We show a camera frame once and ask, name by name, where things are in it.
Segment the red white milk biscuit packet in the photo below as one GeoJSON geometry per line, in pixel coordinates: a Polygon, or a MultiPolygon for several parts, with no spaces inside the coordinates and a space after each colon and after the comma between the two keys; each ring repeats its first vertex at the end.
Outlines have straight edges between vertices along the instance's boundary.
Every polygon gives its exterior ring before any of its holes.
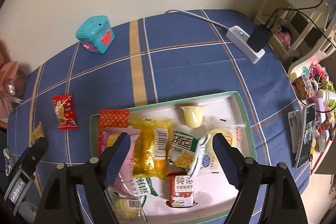
{"type": "Polygon", "coordinates": [[[172,208],[189,208],[197,205],[195,202],[195,181],[185,172],[168,172],[169,199],[166,205],[172,208]]]}

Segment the blue plaid tablecloth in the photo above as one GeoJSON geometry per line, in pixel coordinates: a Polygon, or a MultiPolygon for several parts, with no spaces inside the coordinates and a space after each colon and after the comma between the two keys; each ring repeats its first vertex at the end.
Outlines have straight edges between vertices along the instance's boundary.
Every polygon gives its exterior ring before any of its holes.
{"type": "Polygon", "coordinates": [[[298,103],[273,50],[253,64],[221,28],[182,14],[163,14],[113,28],[114,42],[104,54],[79,43],[61,51],[27,78],[23,103],[8,120],[7,144],[18,157],[29,133],[42,122],[49,150],[38,164],[37,182],[27,198],[37,208],[40,193],[59,162],[81,164],[91,156],[90,117],[101,109],[124,109],[212,93],[237,91],[247,110],[260,164],[285,162],[300,192],[308,165],[294,166],[287,114],[298,103]],[[77,130],[58,130],[52,97],[71,94],[77,130]]]}

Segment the red orange patterned snack packet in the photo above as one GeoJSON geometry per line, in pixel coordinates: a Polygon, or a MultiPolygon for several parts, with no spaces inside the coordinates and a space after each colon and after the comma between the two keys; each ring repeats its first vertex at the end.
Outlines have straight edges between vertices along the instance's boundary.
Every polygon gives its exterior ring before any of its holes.
{"type": "Polygon", "coordinates": [[[126,128],[129,118],[128,109],[102,109],[98,119],[98,155],[101,154],[103,130],[108,127],[126,128]]]}

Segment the pink swiss roll packet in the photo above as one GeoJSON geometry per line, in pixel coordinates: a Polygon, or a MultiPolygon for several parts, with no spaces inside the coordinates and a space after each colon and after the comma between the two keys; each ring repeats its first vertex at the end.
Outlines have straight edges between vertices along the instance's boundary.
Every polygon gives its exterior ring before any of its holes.
{"type": "Polygon", "coordinates": [[[141,130],[131,127],[119,128],[108,127],[103,130],[103,143],[101,156],[108,147],[112,147],[122,133],[127,133],[126,138],[119,144],[115,154],[106,166],[104,185],[116,189],[122,195],[127,195],[126,191],[133,180],[134,147],[136,140],[140,136],[141,130]]]}

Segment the yellow transparent snack packet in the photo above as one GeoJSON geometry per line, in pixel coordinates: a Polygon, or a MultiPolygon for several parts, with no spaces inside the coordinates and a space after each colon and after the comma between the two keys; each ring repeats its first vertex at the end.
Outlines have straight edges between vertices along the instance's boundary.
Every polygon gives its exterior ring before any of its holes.
{"type": "Polygon", "coordinates": [[[131,118],[129,125],[140,131],[134,148],[133,176],[164,179],[173,120],[131,118]]]}

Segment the clear packet with round pastry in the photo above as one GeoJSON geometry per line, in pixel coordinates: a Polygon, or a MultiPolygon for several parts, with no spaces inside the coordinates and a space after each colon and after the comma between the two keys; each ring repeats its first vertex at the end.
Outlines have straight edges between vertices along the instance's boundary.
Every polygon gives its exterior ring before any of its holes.
{"type": "Polygon", "coordinates": [[[242,131],[247,124],[245,122],[235,123],[232,119],[220,119],[211,116],[203,118],[207,133],[210,138],[206,144],[205,155],[202,160],[202,168],[209,173],[221,172],[220,164],[213,149],[213,138],[217,133],[224,136],[231,147],[237,147],[242,139],[242,131]]]}

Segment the white shelf unit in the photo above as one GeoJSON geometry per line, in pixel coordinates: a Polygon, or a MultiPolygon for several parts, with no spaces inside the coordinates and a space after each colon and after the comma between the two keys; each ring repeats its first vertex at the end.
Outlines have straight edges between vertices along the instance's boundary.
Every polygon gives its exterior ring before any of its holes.
{"type": "Polygon", "coordinates": [[[262,0],[254,23],[272,26],[273,38],[270,46],[281,62],[305,56],[311,47],[307,37],[312,30],[319,38],[313,44],[320,45],[322,53],[331,55],[335,51],[335,15],[326,0],[284,0],[286,6],[278,12],[265,11],[273,0],[262,0]]]}

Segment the beige cake packet with barcode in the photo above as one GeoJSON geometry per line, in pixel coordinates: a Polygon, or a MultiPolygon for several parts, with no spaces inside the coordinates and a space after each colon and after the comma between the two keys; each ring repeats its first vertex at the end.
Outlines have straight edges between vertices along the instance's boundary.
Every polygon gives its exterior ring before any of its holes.
{"type": "Polygon", "coordinates": [[[39,122],[37,127],[29,134],[29,146],[32,147],[39,138],[45,137],[42,122],[39,122]]]}

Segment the smartphone on white stand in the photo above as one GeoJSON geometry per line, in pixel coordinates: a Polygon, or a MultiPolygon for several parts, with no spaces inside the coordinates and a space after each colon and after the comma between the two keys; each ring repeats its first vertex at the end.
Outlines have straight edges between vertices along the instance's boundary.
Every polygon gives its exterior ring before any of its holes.
{"type": "Polygon", "coordinates": [[[315,103],[301,111],[288,112],[292,152],[295,154],[295,168],[299,169],[309,161],[315,132],[315,103]]]}

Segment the green clear rice cracker packet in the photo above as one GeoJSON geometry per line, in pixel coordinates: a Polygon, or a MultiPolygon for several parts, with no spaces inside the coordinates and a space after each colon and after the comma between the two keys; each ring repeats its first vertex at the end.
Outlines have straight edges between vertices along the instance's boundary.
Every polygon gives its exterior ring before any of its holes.
{"type": "Polygon", "coordinates": [[[149,196],[158,197],[150,177],[133,178],[126,196],[111,186],[106,191],[110,206],[120,223],[147,223],[143,210],[149,196]]]}

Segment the teal toy box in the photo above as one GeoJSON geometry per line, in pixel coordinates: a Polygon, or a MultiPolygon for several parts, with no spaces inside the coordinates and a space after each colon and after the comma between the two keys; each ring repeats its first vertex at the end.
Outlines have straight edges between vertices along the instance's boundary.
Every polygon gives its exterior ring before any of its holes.
{"type": "Polygon", "coordinates": [[[89,52],[104,54],[115,39],[108,17],[91,16],[76,31],[76,39],[89,52]]]}

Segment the pink flower bouquet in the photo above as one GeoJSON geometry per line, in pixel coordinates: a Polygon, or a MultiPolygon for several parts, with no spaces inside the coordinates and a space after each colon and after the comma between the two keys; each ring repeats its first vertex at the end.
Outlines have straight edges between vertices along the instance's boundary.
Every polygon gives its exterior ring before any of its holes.
{"type": "Polygon", "coordinates": [[[23,102],[26,89],[26,75],[17,61],[12,61],[7,48],[1,41],[1,121],[7,120],[13,108],[23,102]]]}

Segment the yellow jelly cup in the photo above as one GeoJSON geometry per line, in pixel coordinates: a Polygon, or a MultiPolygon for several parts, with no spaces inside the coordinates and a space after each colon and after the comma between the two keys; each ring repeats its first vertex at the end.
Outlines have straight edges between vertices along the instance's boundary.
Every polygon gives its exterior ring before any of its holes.
{"type": "Polygon", "coordinates": [[[183,111],[185,123],[189,128],[201,127],[206,106],[181,106],[180,109],[183,111]]]}

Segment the green white corn snack packet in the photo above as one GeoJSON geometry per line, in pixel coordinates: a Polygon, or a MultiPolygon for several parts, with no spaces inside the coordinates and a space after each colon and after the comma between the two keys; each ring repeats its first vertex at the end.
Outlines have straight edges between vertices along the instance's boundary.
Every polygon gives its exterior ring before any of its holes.
{"type": "Polygon", "coordinates": [[[196,138],[176,130],[167,154],[168,162],[186,171],[190,178],[195,178],[201,169],[209,139],[209,134],[196,138]]]}

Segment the small red peanut snack packet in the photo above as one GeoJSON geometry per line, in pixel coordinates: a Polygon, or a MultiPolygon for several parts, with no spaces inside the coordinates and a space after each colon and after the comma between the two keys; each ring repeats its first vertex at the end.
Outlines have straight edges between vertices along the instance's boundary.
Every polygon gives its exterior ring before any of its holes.
{"type": "Polygon", "coordinates": [[[71,94],[52,97],[58,130],[77,130],[76,112],[71,94]]]}

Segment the white power strip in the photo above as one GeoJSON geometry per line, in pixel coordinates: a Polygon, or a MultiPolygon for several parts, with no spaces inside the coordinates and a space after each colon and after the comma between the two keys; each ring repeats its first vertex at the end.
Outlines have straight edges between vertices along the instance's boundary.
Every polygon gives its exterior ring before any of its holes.
{"type": "Polygon", "coordinates": [[[226,37],[253,63],[256,64],[265,54],[264,49],[255,52],[248,44],[250,36],[239,26],[228,28],[226,37]]]}

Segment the colourful toy clutter pile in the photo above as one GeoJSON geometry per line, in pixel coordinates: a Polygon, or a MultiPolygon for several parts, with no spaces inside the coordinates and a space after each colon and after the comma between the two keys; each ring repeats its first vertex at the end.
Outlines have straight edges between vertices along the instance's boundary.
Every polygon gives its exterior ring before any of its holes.
{"type": "Polygon", "coordinates": [[[303,105],[315,104],[315,144],[317,152],[325,152],[335,136],[335,87],[325,67],[311,63],[300,67],[291,81],[303,105]]]}

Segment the black power adapter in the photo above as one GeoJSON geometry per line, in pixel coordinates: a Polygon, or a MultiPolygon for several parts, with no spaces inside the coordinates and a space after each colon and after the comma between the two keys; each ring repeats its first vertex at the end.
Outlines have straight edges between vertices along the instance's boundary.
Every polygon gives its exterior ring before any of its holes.
{"type": "Polygon", "coordinates": [[[273,37],[273,33],[270,28],[265,24],[260,24],[256,26],[249,39],[247,44],[255,51],[259,52],[269,43],[270,39],[273,37]]]}

